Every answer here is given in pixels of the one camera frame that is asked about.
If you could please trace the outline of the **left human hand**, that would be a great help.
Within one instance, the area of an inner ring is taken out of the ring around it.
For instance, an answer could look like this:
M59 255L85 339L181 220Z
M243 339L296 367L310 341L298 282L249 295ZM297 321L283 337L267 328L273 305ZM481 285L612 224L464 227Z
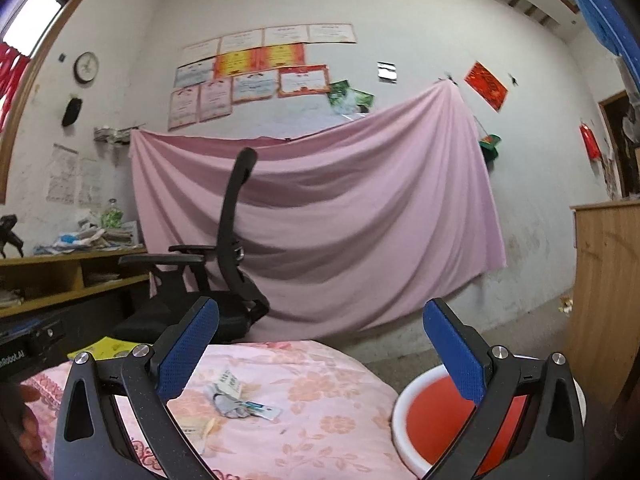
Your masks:
M46 453L39 433L39 422L29 406L40 398L40 392L33 386L12 382L1 384L1 417L26 460L41 474Z

